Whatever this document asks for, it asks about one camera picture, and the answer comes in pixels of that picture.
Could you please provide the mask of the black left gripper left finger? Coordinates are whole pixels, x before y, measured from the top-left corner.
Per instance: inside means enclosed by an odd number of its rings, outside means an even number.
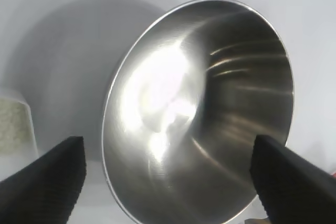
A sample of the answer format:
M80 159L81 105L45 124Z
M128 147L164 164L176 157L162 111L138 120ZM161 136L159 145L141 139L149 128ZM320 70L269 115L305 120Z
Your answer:
M1 223L67 223L86 167L83 137L71 136L1 181Z

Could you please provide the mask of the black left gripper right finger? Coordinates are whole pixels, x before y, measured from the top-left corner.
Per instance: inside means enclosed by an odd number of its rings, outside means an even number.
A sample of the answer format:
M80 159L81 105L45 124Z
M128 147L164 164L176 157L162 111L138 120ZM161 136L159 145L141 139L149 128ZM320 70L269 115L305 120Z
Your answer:
M335 223L335 177L268 135L257 135L250 174L271 223Z

